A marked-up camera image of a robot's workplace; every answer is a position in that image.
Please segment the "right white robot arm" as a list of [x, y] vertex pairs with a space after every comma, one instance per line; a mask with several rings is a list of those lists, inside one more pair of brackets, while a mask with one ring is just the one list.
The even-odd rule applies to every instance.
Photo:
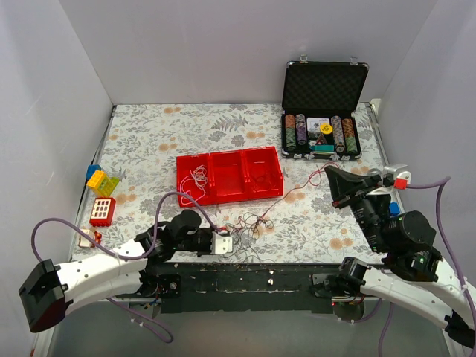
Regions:
[[442, 228], [433, 229], [418, 210], [394, 214], [391, 196], [413, 189], [404, 164], [371, 170], [364, 176], [326, 167], [336, 209], [350, 208], [370, 250], [383, 254], [390, 274], [346, 257], [336, 275], [313, 285], [329, 299], [374, 296], [404, 307], [443, 329], [453, 341], [475, 348], [475, 287], [457, 263], [448, 263], [434, 247]]

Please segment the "red three-compartment tray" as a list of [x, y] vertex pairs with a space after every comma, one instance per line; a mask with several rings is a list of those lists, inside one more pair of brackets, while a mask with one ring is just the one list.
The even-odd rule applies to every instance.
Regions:
[[277, 150], [255, 147], [179, 156], [176, 189], [187, 195], [178, 198], [183, 208], [192, 200], [216, 205], [280, 197], [283, 174]]

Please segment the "yellow green toy brick house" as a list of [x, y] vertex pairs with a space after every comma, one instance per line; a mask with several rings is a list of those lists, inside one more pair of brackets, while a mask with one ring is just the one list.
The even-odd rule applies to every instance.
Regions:
[[97, 198], [110, 197], [122, 179], [122, 169], [105, 170], [99, 164], [92, 164], [86, 171], [86, 186]]

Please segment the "red white window brick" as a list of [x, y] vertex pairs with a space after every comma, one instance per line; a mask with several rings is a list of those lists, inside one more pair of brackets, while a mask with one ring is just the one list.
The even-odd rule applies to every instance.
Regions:
[[112, 197], [96, 198], [91, 209], [89, 224], [93, 227], [109, 227], [112, 224], [116, 201]]

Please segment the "small blue block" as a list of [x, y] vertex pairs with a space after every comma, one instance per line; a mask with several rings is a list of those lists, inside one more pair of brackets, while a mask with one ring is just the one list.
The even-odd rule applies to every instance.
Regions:
[[399, 204], [397, 202], [391, 202], [389, 204], [389, 214], [390, 216], [398, 216], [401, 213]]

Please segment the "black poker chip case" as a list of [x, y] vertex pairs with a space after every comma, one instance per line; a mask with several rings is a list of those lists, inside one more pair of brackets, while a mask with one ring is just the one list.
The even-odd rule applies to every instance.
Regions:
[[354, 161], [361, 145], [354, 114], [368, 64], [317, 62], [302, 57], [286, 64], [281, 115], [281, 155], [307, 160]]

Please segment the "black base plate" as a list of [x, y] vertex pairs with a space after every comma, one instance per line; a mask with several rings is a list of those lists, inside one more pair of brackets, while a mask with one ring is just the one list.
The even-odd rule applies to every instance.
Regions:
[[143, 286], [120, 298], [158, 300], [161, 313], [310, 311], [331, 313], [312, 286], [336, 264], [164, 263], [142, 273]]

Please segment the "small white red toy figure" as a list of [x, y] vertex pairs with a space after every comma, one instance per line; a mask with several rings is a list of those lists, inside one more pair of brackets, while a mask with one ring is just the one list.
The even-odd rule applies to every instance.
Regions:
[[78, 236], [77, 245], [80, 248], [95, 248], [96, 243], [101, 244], [102, 234], [97, 230], [82, 229], [83, 234]]

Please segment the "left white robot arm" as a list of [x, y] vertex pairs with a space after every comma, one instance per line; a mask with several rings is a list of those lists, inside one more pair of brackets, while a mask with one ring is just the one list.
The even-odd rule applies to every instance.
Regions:
[[99, 300], [118, 295], [162, 298], [176, 295], [180, 280], [161, 277], [158, 267], [177, 251], [197, 256], [232, 251], [225, 228], [203, 228], [200, 215], [183, 210], [171, 221], [155, 223], [109, 253], [69, 263], [39, 262], [19, 288], [29, 329], [38, 333], [61, 322], [67, 314]]

